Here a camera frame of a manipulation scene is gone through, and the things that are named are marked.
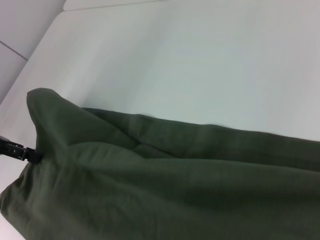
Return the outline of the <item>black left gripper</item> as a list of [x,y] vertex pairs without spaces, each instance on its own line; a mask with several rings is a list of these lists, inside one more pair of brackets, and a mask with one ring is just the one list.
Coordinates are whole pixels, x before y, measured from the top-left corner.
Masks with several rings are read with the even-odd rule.
[[42,154],[32,148],[24,148],[23,145],[12,142],[7,138],[0,137],[0,154],[20,161],[27,160],[32,164],[39,164]]

